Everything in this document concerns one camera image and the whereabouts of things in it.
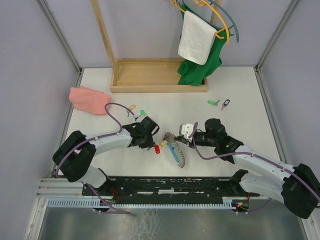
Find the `metal keyring band blue handle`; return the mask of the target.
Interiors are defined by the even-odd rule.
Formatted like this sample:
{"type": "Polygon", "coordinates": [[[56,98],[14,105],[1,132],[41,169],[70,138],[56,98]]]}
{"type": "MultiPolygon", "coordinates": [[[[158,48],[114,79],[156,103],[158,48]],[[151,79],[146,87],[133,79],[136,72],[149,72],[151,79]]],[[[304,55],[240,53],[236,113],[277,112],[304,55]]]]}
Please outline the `metal keyring band blue handle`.
{"type": "Polygon", "coordinates": [[[173,142],[171,140],[168,141],[168,147],[170,149],[170,152],[177,163],[177,166],[181,169],[185,167],[185,156],[183,154],[183,151],[180,148],[180,145],[178,142],[173,142]]]}

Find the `red tag key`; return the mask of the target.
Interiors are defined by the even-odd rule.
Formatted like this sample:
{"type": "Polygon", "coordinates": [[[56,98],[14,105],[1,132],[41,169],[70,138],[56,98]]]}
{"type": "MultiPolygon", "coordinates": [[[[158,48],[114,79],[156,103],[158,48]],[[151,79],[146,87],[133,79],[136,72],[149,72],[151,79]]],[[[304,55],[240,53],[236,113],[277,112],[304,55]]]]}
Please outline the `red tag key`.
{"type": "Polygon", "coordinates": [[[161,153],[160,146],[158,144],[155,144],[153,149],[157,155],[161,153]]]}

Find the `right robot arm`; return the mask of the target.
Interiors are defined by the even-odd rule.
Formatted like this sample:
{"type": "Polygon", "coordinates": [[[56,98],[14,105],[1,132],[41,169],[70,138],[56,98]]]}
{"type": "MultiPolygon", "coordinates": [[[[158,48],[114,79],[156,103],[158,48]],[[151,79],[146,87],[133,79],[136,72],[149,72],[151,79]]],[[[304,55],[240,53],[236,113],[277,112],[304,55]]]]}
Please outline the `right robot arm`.
{"type": "Polygon", "coordinates": [[[320,207],[320,182],[312,169],[301,163],[298,166],[260,155],[243,142],[227,134],[218,118],[208,119],[204,131],[197,124],[182,124],[174,140],[188,147],[213,147],[215,158],[241,167],[229,183],[236,196],[244,192],[283,203],[294,215],[307,219],[320,207]]]}

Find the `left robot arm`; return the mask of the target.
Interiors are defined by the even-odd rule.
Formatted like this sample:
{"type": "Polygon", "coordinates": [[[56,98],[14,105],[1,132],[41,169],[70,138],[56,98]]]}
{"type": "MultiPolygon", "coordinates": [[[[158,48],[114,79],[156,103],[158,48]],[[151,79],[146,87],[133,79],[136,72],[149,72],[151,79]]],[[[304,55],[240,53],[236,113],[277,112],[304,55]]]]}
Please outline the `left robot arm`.
{"type": "Polygon", "coordinates": [[[103,170],[92,166],[93,158],[102,153],[130,147],[153,148],[153,136],[159,125],[146,116],[141,121],[122,125],[119,130],[101,135],[85,135],[77,130],[53,154],[56,170],[70,182],[89,184],[99,195],[106,195],[111,183],[103,170]]]}

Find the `yellow tag key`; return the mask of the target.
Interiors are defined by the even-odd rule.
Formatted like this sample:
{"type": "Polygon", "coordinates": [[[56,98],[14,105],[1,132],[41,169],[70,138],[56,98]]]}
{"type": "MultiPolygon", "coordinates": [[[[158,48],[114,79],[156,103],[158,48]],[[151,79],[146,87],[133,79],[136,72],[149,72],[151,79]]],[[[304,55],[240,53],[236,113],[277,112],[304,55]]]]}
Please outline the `yellow tag key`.
{"type": "Polygon", "coordinates": [[[131,106],[129,106],[126,110],[127,113],[127,117],[135,117],[136,114],[134,113],[134,109],[136,108],[135,104],[132,104],[131,106]]]}

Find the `green tag key right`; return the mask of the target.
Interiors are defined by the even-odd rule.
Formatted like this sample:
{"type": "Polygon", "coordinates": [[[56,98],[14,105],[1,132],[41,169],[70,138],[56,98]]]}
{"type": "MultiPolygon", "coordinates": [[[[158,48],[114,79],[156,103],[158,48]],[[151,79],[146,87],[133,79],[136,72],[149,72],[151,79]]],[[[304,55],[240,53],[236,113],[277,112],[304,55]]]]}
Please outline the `green tag key right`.
{"type": "Polygon", "coordinates": [[[208,100],[207,103],[212,105],[212,106],[218,106],[219,105],[220,100],[217,101],[213,101],[213,100],[208,100]]]}

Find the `black tag key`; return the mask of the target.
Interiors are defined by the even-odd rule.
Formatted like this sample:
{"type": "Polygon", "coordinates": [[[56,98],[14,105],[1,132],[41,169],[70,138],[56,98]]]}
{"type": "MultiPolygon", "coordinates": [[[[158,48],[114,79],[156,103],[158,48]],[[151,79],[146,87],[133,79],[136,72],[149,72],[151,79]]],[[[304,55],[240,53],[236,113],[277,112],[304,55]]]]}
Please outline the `black tag key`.
{"type": "Polygon", "coordinates": [[[228,106],[228,104],[230,103],[230,100],[229,99],[226,99],[223,104],[222,104],[222,107],[221,107],[221,111],[228,106]]]}

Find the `pink folded cloth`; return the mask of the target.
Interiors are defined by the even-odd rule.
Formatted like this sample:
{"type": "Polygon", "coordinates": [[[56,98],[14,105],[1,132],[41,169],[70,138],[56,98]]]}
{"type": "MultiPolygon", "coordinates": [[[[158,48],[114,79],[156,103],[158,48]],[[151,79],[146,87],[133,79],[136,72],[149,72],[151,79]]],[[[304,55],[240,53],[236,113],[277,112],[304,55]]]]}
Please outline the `pink folded cloth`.
{"type": "Polygon", "coordinates": [[[104,92],[79,86],[70,89],[69,100],[74,109],[100,116],[107,114],[105,105],[111,102],[112,97],[104,92]]]}

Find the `green shirt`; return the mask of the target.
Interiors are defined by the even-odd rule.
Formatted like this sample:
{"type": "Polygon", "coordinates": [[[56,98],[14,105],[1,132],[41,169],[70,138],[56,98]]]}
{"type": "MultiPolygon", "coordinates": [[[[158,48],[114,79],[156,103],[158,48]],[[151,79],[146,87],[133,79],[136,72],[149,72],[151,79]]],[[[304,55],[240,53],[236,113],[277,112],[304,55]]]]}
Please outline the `green shirt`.
{"type": "Polygon", "coordinates": [[[179,85],[199,86],[222,65],[221,50],[229,35],[198,17],[189,6],[181,6],[183,19],[178,55],[183,58],[177,73],[179,85]]]}

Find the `white towel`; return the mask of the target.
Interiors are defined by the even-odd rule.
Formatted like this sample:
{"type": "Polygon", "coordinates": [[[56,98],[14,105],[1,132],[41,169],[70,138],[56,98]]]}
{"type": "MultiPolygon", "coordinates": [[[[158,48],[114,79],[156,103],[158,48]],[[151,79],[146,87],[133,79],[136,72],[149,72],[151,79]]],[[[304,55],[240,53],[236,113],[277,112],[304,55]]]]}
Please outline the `white towel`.
{"type": "Polygon", "coordinates": [[[178,55],[198,65],[204,65],[209,57],[217,30],[190,11],[183,15],[183,27],[178,55]]]}

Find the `grey-blue hanger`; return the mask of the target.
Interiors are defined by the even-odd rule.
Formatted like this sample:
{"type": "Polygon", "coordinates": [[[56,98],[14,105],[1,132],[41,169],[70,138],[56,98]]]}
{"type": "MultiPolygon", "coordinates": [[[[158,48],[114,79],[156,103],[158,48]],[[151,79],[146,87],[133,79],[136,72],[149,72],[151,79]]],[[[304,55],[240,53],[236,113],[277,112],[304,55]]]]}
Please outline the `grey-blue hanger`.
{"type": "Polygon", "coordinates": [[[226,39],[227,44],[230,44],[230,37],[235,36],[236,42],[240,42],[240,33],[237,24],[235,23],[234,19],[231,17],[231,15],[221,6],[218,0],[195,0],[195,4],[199,7],[208,7],[211,9],[211,20],[208,21],[193,10],[190,10],[189,7],[183,8],[183,6],[186,6],[185,1],[182,0],[181,3],[179,3],[178,0],[170,0],[169,1],[173,6],[175,6],[177,9],[180,10],[181,13],[185,13],[186,11],[189,11],[193,13],[195,16],[203,20],[205,23],[210,25],[211,27],[215,28],[217,32],[215,33],[215,36],[218,39],[223,39],[222,36],[219,35],[220,32],[225,31],[229,36],[226,39]],[[221,16],[220,12],[227,17],[227,19],[231,22],[231,26],[228,26],[224,18],[221,16]],[[221,23],[223,24],[223,27],[219,27],[215,24],[215,17],[217,17],[221,23]]]}

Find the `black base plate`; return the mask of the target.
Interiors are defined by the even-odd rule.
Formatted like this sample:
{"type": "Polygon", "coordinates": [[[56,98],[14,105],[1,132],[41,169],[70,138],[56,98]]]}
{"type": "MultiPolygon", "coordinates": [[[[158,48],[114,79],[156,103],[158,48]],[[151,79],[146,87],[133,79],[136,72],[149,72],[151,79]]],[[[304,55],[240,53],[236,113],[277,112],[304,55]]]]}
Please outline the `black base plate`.
{"type": "Polygon", "coordinates": [[[117,204],[221,204],[223,198],[258,197],[230,177],[110,176],[95,190],[101,197],[115,197],[117,204]]]}

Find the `wooden rack frame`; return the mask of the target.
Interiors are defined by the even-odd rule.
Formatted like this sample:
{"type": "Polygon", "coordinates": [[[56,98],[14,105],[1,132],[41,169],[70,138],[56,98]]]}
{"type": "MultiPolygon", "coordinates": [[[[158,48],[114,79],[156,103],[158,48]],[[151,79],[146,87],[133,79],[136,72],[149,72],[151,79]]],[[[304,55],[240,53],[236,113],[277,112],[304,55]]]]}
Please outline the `wooden rack frame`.
{"type": "Polygon", "coordinates": [[[207,92],[205,78],[199,86],[179,85],[181,58],[116,59],[109,40],[103,14],[97,0],[90,1],[100,35],[111,63],[110,91],[128,93],[194,93],[207,92]]]}

